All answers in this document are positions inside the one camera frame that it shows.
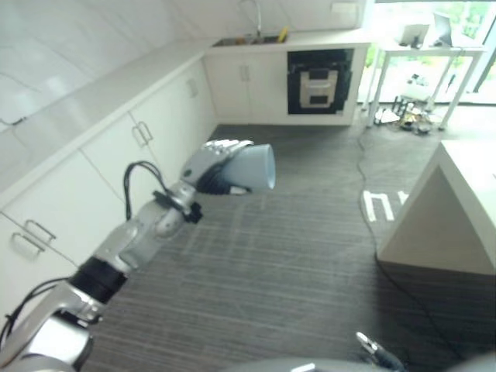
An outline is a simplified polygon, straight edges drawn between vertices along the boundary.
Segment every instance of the power cord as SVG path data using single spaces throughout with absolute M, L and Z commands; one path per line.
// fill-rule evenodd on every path
M 142 167 L 145 168 L 147 171 L 149 171 L 159 182 L 160 186 L 164 190 L 164 193 L 166 196 L 171 196 L 172 192 L 167 188 L 167 186 L 164 183 L 164 179 L 162 177 L 162 173 L 159 171 L 159 169 L 149 161 L 141 160 L 137 161 L 135 163 L 131 163 L 128 165 L 126 168 L 126 172 L 124 173 L 124 179 L 122 180 L 123 186 L 124 186 L 124 198 L 126 199 L 126 221 L 129 221 L 131 217 L 133 216 L 133 211 L 131 208 L 131 198 L 129 196 L 129 182 L 130 182 L 130 176 L 131 172 L 135 167 Z
M 32 289 L 27 296 L 24 297 L 24 299 L 21 301 L 21 303 L 15 308 L 15 310 L 12 312 L 10 315 L 5 315 L 7 320 L 5 321 L 5 324 L 2 327 L 2 331 L 0 332 L 0 350 L 3 348 L 3 343 L 8 339 L 8 337 L 11 335 L 12 330 L 14 329 L 14 325 L 16 324 L 17 318 L 21 314 L 22 310 L 24 309 L 24 306 L 31 300 L 33 300 L 35 297 L 38 297 L 39 295 L 50 291 L 53 289 L 56 285 L 55 283 L 58 283 L 60 281 L 65 281 L 67 280 L 67 277 L 58 277 L 55 279 L 51 279 L 49 281 L 44 281 L 41 284 L 38 284 L 35 286 L 34 289 Z
M 438 334 L 439 338 L 444 342 L 446 348 L 458 359 L 458 360 L 465 360 L 466 358 L 455 348 L 455 346 L 450 342 L 450 340 L 444 335 L 443 331 L 439 328 L 439 326 L 436 324 L 434 318 L 432 317 L 432 314 L 430 311 L 427 309 L 427 307 L 420 302 L 418 298 L 416 298 L 411 292 L 409 292 L 405 287 L 400 285 L 384 268 L 382 263 L 379 261 L 377 257 L 377 250 L 378 250 L 378 242 L 377 242 L 377 237 L 374 234 L 374 231 L 372 230 L 372 226 L 370 225 L 370 222 L 367 219 L 367 215 L 365 211 L 363 210 L 363 203 L 362 203 L 362 197 L 363 197 L 363 192 L 365 191 L 365 187 L 367 186 L 367 176 L 365 175 L 365 172 L 362 169 L 362 162 L 365 160 L 365 146 L 362 144 L 362 137 L 364 133 L 367 131 L 367 127 L 362 131 L 362 133 L 358 136 L 356 139 L 356 142 L 358 144 L 358 147 L 360 148 L 361 156 L 360 159 L 356 162 L 356 168 L 358 172 L 360 173 L 362 177 L 362 188 L 360 189 L 360 193 L 358 195 L 358 207 L 360 208 L 360 214 L 362 216 L 362 220 L 365 223 L 365 226 L 367 227 L 370 237 L 372 239 L 372 243 L 374 245 L 374 259 L 375 259 L 375 264 L 379 267 L 379 270 L 381 273 L 386 277 L 386 279 L 393 284 L 393 286 L 400 291 L 403 295 L 406 297 L 410 298 L 424 313 L 425 317 L 429 320 L 430 325 L 432 328 L 436 331 Z

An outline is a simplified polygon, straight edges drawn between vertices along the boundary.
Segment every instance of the table leg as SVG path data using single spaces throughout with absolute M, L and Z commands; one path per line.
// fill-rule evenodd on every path
M 377 49 L 375 51 L 375 54 L 374 54 L 374 61 L 372 62 L 372 77 L 370 78 L 370 83 L 369 83 L 369 88 L 367 90 L 367 97 L 365 98 L 365 100 L 363 101 L 363 104 L 362 104 L 362 111 L 365 111 L 367 110 L 367 108 L 369 107 L 369 99 L 370 99 L 370 93 L 372 92 L 372 87 L 374 86 L 374 81 L 375 81 L 375 74 L 377 72 L 377 65 L 379 64 L 379 56 L 381 55 L 381 49 L 379 48 L 379 46 L 377 46 Z
M 444 80 L 446 79 L 446 76 L 448 74 L 448 71 L 450 70 L 449 68 L 451 67 L 451 64 L 455 60 L 455 57 L 451 56 L 448 59 L 448 63 L 444 67 L 443 74 L 441 75 L 441 78 L 439 79 L 439 82 L 437 83 L 436 89 L 434 90 L 434 93 L 432 93 L 432 102 L 436 101 L 436 97 L 439 94 L 439 91 L 441 90 L 441 86 L 443 85 Z
M 476 56 L 472 57 L 472 62 L 470 62 L 470 66 L 468 67 L 467 73 L 463 77 L 462 83 L 460 84 L 460 88 L 458 89 L 458 91 L 456 91 L 453 100 L 449 104 L 448 111 L 446 111 L 443 121 L 439 125 L 439 130 L 444 130 L 448 126 L 448 121 L 450 120 L 453 111 L 455 111 L 455 108 L 458 106 L 458 102 L 460 101 L 462 94 L 465 92 L 465 87 L 467 86 L 472 76 L 472 73 L 474 72 L 474 69 L 477 66 L 477 62 L 479 62 L 481 55 L 482 53 L 478 53 Z
M 384 83 L 384 79 L 386 78 L 386 71 L 388 70 L 389 60 L 391 59 L 390 55 L 385 52 L 384 53 L 384 63 L 382 65 L 381 75 L 379 76 L 379 82 L 377 83 L 377 90 L 375 91 L 374 101 L 372 102 L 372 106 L 369 109 L 369 118 L 367 126 L 371 127 L 374 124 L 375 112 L 379 106 L 379 98 L 381 97 L 381 89 L 382 84 Z

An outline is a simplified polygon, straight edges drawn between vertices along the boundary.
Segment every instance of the gray carpet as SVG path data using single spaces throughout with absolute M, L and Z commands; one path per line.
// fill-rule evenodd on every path
M 272 143 L 273 192 L 206 197 L 95 327 L 86 371 L 214 371 L 273 357 L 360 360 L 361 331 L 413 371 L 456 363 L 422 311 L 378 271 L 357 201 L 361 127 L 220 126 L 215 138 Z M 373 128 L 363 136 L 367 190 L 409 192 L 441 135 Z M 380 239 L 390 222 L 381 213 Z M 494 349 L 494 279 L 387 267 L 431 310 L 464 356 Z

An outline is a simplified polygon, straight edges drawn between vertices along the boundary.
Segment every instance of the white table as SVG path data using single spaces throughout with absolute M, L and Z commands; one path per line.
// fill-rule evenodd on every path
M 439 89 L 441 88 L 443 81 L 448 74 L 451 63 L 457 57 L 472 57 L 472 61 L 470 62 L 470 66 L 467 70 L 467 73 L 463 77 L 463 80 L 456 91 L 456 94 L 453 100 L 449 104 L 448 111 L 444 115 L 443 121 L 439 125 L 440 129 L 445 129 L 448 121 L 450 120 L 451 114 L 453 114 L 454 109 L 458 105 L 460 97 L 465 91 L 465 87 L 467 86 L 468 81 L 470 80 L 470 76 L 474 72 L 474 68 L 477 65 L 477 62 L 482 56 L 482 53 L 485 51 L 484 46 L 481 44 L 475 43 L 471 38 L 467 36 L 458 36 L 454 38 L 456 40 L 456 47 L 446 47 L 446 46 L 428 46 L 420 49 L 412 49 L 409 46 L 400 46 L 395 41 L 386 41 L 383 43 L 379 43 L 377 45 L 377 52 L 374 56 L 374 70 L 372 73 L 372 78 L 370 79 L 370 86 L 367 92 L 367 98 L 363 102 L 363 109 L 369 106 L 369 116 L 368 116 L 368 126 L 372 126 L 374 123 L 374 116 L 377 108 L 379 106 L 379 97 L 381 96 L 381 89 L 384 83 L 384 79 L 386 78 L 386 72 L 388 71 L 389 63 L 391 58 L 393 57 L 449 57 L 448 63 L 446 64 L 444 71 L 439 79 L 438 84 L 436 85 L 436 89 L 434 94 L 432 95 L 432 101 L 436 100 L 436 96 L 439 93 Z M 374 100 L 371 105 L 368 105 L 370 99 L 370 93 L 372 91 L 372 86 L 375 80 L 375 72 L 377 71 L 379 60 L 381 54 L 384 54 L 384 63 L 382 65 L 381 75 L 379 77 L 379 82 L 377 85 L 377 90 L 375 91 Z
M 496 142 L 442 141 L 379 247 L 379 260 L 496 274 Z

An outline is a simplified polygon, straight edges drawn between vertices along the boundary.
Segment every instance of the white countertop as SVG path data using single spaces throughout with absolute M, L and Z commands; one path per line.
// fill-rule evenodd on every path
M 425 46 L 420 49 L 413 49 L 409 46 L 401 46 L 398 42 L 394 41 L 392 37 L 382 36 L 379 38 L 381 40 L 381 49 L 388 52 L 389 54 L 397 55 L 422 55 L 427 54 L 433 56 L 440 55 L 455 55 L 455 56 L 473 56 L 474 53 L 482 53 L 485 51 L 484 45 L 477 43 L 474 39 L 468 36 L 457 34 L 456 37 L 453 35 L 454 46 L 430 46 L 432 41 L 425 41 Z
M 496 267 L 496 142 L 442 144 L 439 164 Z
M 367 46 L 362 29 L 290 33 L 286 43 L 211 46 L 218 39 L 168 44 L 84 86 L 0 133 L 0 208 L 70 153 L 178 76 L 206 53 L 261 53 Z
M 365 29 L 346 31 L 311 31 L 289 33 L 284 43 L 264 45 L 217 46 L 207 54 L 267 53 L 292 50 L 324 50 L 338 48 L 368 47 L 376 39 Z

